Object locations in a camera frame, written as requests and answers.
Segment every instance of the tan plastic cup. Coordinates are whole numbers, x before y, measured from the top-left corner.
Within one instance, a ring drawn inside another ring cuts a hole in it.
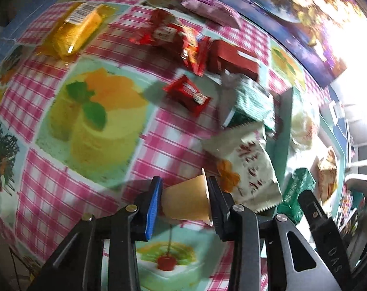
[[[202,175],[164,189],[161,203],[163,213],[168,218],[202,220],[213,225],[204,169]]]

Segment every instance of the silver bolt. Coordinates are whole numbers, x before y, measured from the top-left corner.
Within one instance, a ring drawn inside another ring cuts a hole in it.
[[[285,222],[288,220],[287,216],[284,214],[276,215],[276,219],[280,222]]]
[[[244,206],[242,204],[234,204],[232,208],[236,212],[242,212],[242,211],[244,211]]]
[[[135,204],[129,204],[126,206],[126,211],[128,212],[135,212],[138,209],[138,206]]]
[[[81,220],[83,221],[91,221],[93,218],[93,214],[89,213],[89,212],[85,212],[83,214],[83,216],[81,217]]]

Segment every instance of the barcode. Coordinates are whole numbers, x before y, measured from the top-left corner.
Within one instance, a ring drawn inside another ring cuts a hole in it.
[[[83,3],[69,15],[65,23],[81,25],[88,17],[88,15],[93,12],[97,7],[99,7],[99,4],[97,3]]]

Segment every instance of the pink package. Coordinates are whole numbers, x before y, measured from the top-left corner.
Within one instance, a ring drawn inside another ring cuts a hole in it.
[[[218,0],[183,0],[182,5],[220,25],[241,29],[240,14]]]

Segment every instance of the dark red box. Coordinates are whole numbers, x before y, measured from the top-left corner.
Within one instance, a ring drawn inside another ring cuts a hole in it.
[[[209,72],[221,74],[242,73],[258,82],[258,56],[249,50],[231,45],[224,40],[214,40],[209,53]]]

